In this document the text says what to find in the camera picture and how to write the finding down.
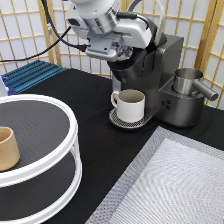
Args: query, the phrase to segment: metal cup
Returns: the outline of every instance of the metal cup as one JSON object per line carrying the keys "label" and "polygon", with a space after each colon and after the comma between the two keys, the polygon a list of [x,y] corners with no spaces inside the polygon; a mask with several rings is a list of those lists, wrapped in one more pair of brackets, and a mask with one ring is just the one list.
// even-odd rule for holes
{"label": "metal cup", "polygon": [[197,90],[206,98],[215,101],[219,95],[201,81],[203,73],[195,68],[181,68],[174,75],[173,89],[179,94],[191,96]]}

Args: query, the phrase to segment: black tablecloth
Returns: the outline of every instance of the black tablecloth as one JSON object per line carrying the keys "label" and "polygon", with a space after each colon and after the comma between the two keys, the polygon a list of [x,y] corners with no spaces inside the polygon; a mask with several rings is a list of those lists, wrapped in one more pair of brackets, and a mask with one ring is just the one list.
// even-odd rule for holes
{"label": "black tablecloth", "polygon": [[71,107],[79,124],[83,178],[71,202],[46,223],[85,223],[158,126],[224,149],[224,111],[204,107],[193,128],[178,129],[153,120],[136,132],[115,128],[109,79],[70,69],[24,93],[57,98]]}

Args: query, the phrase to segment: coffee cup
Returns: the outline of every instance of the coffee cup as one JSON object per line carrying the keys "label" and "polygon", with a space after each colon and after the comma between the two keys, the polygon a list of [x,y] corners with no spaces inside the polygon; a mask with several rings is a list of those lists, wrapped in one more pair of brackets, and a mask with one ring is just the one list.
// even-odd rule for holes
{"label": "coffee cup", "polygon": [[138,90],[114,91],[111,102],[117,108],[118,118],[124,122],[134,123],[144,117],[145,95]]}
{"label": "coffee cup", "polygon": [[13,130],[0,127],[0,171],[10,169],[19,159],[20,153]]}

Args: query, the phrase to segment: white mug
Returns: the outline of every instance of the white mug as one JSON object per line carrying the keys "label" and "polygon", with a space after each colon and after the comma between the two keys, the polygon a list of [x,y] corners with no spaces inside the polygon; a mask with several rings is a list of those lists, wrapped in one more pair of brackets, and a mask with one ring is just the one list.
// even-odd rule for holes
{"label": "white mug", "polygon": [[114,91],[111,102],[117,108],[117,116],[127,123],[140,121],[144,117],[145,95],[137,90]]}

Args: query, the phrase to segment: round tray stand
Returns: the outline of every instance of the round tray stand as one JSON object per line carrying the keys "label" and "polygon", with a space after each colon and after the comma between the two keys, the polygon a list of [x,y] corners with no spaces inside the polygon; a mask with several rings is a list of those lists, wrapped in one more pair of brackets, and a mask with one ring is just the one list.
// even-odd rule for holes
{"label": "round tray stand", "polygon": [[40,161],[37,161],[31,165],[20,168],[18,170],[9,171],[2,174],[0,173],[0,188],[7,187],[10,185],[24,182],[26,180],[29,180],[43,173],[44,171],[50,169],[52,166],[57,164],[67,153],[69,153],[69,151],[72,153],[75,160],[75,169],[76,169],[75,175],[71,185],[68,187],[65,193],[58,200],[56,200],[53,204],[51,204],[46,209],[36,214],[33,214],[31,216],[28,216],[22,219],[12,220],[12,221],[0,220],[0,223],[3,223],[3,224],[4,223],[6,224],[42,223],[48,220],[49,218],[51,218],[52,216],[54,216],[60,210],[62,210],[69,203],[72,197],[75,195],[80,185],[81,177],[82,177],[82,162],[80,159],[79,143],[78,143],[78,135],[77,135],[78,125],[72,110],[63,102],[51,97],[40,96],[40,95],[19,95],[19,96],[2,97],[0,98],[0,104],[4,102],[10,102],[10,101],[12,102],[17,100],[37,100],[37,101],[43,101],[43,102],[54,104],[60,107],[68,115],[70,120],[70,130],[65,139],[66,141],[65,144],[60,145],[57,149],[55,149],[52,153],[50,153],[49,155],[47,155]]}

